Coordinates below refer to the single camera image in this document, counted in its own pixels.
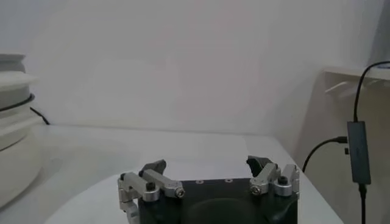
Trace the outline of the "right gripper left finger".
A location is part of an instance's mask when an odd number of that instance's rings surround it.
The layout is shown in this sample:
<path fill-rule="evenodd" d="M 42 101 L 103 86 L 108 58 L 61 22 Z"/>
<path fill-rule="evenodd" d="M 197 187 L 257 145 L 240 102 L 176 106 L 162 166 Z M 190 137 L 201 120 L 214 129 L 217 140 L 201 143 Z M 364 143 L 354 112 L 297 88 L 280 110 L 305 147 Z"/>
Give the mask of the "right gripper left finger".
<path fill-rule="evenodd" d="M 182 199 L 185 190 L 181 181 L 163 175 L 166 161 L 161 159 L 144 165 L 138 172 L 122 173 L 118 178 L 119 208 L 126 213 L 129 223 L 140 223 L 140 212 L 135 200 L 158 202 L 162 197 Z"/>

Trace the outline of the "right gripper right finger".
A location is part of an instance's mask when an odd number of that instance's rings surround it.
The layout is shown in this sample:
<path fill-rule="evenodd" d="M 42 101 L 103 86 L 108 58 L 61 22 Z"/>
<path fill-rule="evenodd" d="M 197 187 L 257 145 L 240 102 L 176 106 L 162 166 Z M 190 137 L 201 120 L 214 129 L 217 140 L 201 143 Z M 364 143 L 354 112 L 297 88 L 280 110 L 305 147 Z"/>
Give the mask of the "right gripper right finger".
<path fill-rule="evenodd" d="M 287 164 L 283 170 L 268 158 L 248 156 L 252 178 L 249 189 L 252 195 L 259 196 L 272 192 L 279 197 L 299 195 L 300 172 L 296 165 Z"/>

